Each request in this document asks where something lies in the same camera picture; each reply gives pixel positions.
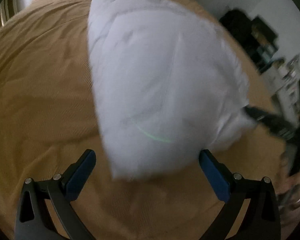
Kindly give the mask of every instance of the white pillow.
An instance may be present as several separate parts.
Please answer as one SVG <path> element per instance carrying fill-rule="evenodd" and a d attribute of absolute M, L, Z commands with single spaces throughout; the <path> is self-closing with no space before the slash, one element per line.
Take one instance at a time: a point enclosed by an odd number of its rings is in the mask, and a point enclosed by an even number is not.
<path fill-rule="evenodd" d="M 179 170 L 254 126 L 223 30 L 169 0 L 92 0 L 96 114 L 114 178 Z"/>

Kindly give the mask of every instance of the bolt head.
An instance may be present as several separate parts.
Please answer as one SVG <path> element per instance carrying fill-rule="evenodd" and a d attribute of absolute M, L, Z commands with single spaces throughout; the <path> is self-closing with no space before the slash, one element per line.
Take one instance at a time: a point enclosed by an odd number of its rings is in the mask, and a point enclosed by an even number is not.
<path fill-rule="evenodd" d="M 32 181 L 31 178 L 27 178 L 27 179 L 25 180 L 25 183 L 26 183 L 26 184 L 29 184 L 31 181 Z"/>
<path fill-rule="evenodd" d="M 241 175 L 241 174 L 239 174 L 239 173 L 235 173 L 235 174 L 233 174 L 233 177 L 234 177 L 234 179 L 236 179 L 236 180 L 240 180 L 240 179 L 242 179 L 242 175 Z"/>
<path fill-rule="evenodd" d="M 60 178 L 61 178 L 61 174 L 60 173 L 57 173 L 57 174 L 53 175 L 53 179 L 54 180 L 58 180 Z"/>
<path fill-rule="evenodd" d="M 268 177 L 264 177 L 263 180 L 264 180 L 265 183 L 270 183 L 271 182 L 271 179 L 268 178 Z"/>

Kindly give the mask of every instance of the bed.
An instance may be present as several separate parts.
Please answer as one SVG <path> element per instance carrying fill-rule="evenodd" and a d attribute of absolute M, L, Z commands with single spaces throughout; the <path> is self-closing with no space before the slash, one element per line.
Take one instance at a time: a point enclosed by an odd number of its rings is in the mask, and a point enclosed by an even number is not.
<path fill-rule="evenodd" d="M 218 24 L 195 1 L 172 1 Z M 223 205 L 198 163 L 142 182 L 111 179 L 91 92 L 90 2 L 35 0 L 0 30 L 0 228 L 13 238 L 26 178 L 50 179 L 90 148 L 97 165 L 72 206 L 95 238 L 197 240 Z M 249 78 L 250 104 L 271 111 L 253 63 L 229 34 L 226 39 Z M 257 127 L 229 150 L 213 154 L 232 172 L 249 179 L 268 176 L 275 184 L 283 151 L 281 141 Z M 56 214 L 52 219 L 66 236 Z"/>

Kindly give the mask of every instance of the tan bedspread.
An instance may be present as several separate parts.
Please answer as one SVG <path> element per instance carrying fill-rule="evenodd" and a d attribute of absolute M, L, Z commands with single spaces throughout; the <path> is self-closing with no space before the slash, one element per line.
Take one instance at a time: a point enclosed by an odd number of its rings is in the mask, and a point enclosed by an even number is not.
<path fill-rule="evenodd" d="M 194 1 L 173 1 L 216 22 Z M 13 237 L 16 205 L 27 177 L 49 179 L 91 148 L 97 165 L 72 205 L 96 238 L 198 240 L 223 203 L 197 163 L 147 182 L 111 181 L 91 93 L 90 2 L 36 0 L 0 30 L 0 227 Z M 270 110 L 253 64 L 227 38 L 250 79 L 250 103 Z M 283 143 L 258 127 L 215 156 L 246 178 L 274 180 L 282 152 Z"/>

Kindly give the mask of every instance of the blue gripper pad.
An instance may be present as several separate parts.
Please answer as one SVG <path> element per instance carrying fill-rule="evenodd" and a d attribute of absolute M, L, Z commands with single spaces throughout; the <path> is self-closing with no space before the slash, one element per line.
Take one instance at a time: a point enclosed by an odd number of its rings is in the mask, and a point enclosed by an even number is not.
<path fill-rule="evenodd" d="M 76 170 L 65 185 L 65 199 L 69 202 L 78 198 L 84 184 L 96 165 L 95 152 L 87 149 L 77 163 L 73 165 L 76 167 Z"/>
<path fill-rule="evenodd" d="M 227 203 L 230 199 L 230 183 L 222 174 L 222 170 L 227 169 L 226 166 L 219 163 L 208 150 L 200 152 L 199 164 L 218 199 Z"/>

